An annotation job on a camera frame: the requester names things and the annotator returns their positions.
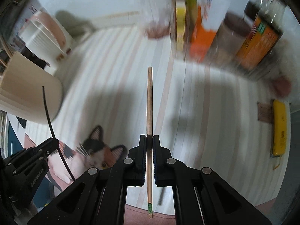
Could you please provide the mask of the plastic bag with red food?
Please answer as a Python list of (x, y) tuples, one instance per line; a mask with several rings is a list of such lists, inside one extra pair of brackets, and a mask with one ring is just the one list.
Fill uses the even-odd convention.
[(291, 103), (299, 101), (299, 53), (293, 43), (280, 39), (270, 58), (269, 79), (275, 95)]

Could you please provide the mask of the clear plastic organizer bin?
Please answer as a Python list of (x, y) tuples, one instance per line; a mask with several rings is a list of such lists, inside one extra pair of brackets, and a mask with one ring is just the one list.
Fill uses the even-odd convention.
[(229, 11), (229, 0), (172, 0), (169, 31), (173, 56), (235, 68), (237, 52), (250, 34), (250, 25)]

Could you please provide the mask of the wooden chopstick green band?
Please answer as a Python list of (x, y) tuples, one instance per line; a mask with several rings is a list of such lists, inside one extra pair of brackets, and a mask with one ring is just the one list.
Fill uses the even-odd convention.
[(146, 99), (146, 187), (149, 218), (153, 218), (153, 68), (148, 67)]

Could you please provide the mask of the pink striped tablecloth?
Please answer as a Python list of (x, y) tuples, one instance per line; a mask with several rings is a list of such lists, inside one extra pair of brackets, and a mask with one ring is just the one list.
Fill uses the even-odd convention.
[(174, 59), (167, 37), (149, 40), (135, 26), (78, 37), (68, 59), (50, 71), (64, 87), (56, 137), (74, 148), (101, 125), (108, 146), (136, 146), (146, 133), (148, 67), (161, 145), (189, 167), (212, 168), (268, 215), (288, 162), (287, 154), (270, 157), (272, 126), (258, 120), (258, 103), (275, 98), (270, 86)]

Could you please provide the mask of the white blue carton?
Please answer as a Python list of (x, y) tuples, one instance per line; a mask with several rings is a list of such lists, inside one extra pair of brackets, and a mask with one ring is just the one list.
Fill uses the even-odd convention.
[(206, 31), (217, 32), (229, 6), (229, 0), (201, 0), (202, 27)]

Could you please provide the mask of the orange packet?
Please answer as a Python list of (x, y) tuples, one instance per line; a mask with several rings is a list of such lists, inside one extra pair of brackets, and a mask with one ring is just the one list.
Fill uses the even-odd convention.
[(189, 55), (191, 59), (200, 63), (206, 57), (217, 31), (205, 30), (202, 27), (201, 7), (198, 6), (197, 21), (191, 35)]

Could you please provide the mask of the pink white electric kettle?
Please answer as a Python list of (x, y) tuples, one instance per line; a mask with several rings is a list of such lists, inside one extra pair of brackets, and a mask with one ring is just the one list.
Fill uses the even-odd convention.
[(34, 55), (51, 67), (58, 67), (73, 49), (71, 35), (56, 18), (42, 10), (27, 20), (18, 35)]

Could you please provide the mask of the beige cylindrical utensil holder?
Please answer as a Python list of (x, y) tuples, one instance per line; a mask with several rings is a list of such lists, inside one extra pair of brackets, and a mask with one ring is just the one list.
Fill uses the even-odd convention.
[(61, 82), (19, 52), (14, 53), (1, 77), (1, 110), (47, 124), (44, 97), (49, 118), (54, 120), (63, 100)]

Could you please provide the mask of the brown lidded spice jar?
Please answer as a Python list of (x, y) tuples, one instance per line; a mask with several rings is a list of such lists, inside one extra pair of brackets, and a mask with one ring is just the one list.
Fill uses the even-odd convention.
[(211, 45), (211, 59), (219, 65), (230, 63), (251, 31), (247, 22), (227, 12)]

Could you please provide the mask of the yellow rectangular box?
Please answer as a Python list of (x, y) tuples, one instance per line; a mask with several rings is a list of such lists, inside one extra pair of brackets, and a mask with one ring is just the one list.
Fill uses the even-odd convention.
[(282, 156), (286, 150), (287, 114), (285, 104), (273, 100), (273, 144), (271, 156)]

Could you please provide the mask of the plastic bag with dried food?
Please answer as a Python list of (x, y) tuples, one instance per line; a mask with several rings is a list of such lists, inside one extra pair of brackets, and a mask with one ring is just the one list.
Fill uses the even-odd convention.
[(136, 0), (139, 8), (137, 25), (149, 39), (169, 35), (172, 0)]

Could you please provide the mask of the small brown card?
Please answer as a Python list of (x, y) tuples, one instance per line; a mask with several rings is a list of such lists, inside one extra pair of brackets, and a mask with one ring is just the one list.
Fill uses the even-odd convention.
[(265, 123), (273, 122), (273, 110), (271, 104), (257, 103), (257, 120)]

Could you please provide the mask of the thin black chopstick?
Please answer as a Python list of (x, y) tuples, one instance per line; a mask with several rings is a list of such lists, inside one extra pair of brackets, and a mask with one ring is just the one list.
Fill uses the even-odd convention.
[(61, 158), (61, 160), (62, 160), (62, 162), (64, 164), (64, 167), (66, 168), (68, 174), (71, 176), (71, 179), (73, 181), (75, 181), (75, 177), (72, 174), (69, 166), (67, 165), (67, 162), (66, 162), (66, 160), (65, 160), (65, 158), (64, 158), (64, 156), (62, 154), (62, 151), (61, 151), (61, 149), (59, 147), (59, 140), (56, 138), (54, 130), (53, 130), (53, 127), (52, 127), (51, 119), (50, 119), (49, 112), (48, 112), (47, 102), (46, 102), (45, 86), (42, 86), (42, 92), (43, 92), (43, 103), (44, 103), (44, 109), (45, 109), (47, 123), (48, 123), (48, 126), (49, 126), (50, 133), (52, 135), (52, 139), (56, 143), (56, 144), (54, 144), (54, 146), (56, 147), (57, 152), (59, 153), (59, 156), (60, 156), (60, 158)]

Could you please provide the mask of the soy sauce bottle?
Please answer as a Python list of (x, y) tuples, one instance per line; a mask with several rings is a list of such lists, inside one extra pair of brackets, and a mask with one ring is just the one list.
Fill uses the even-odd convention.
[(244, 18), (251, 30), (236, 54), (245, 70), (255, 69), (283, 35), (286, 7), (284, 0), (249, 0), (246, 4)]

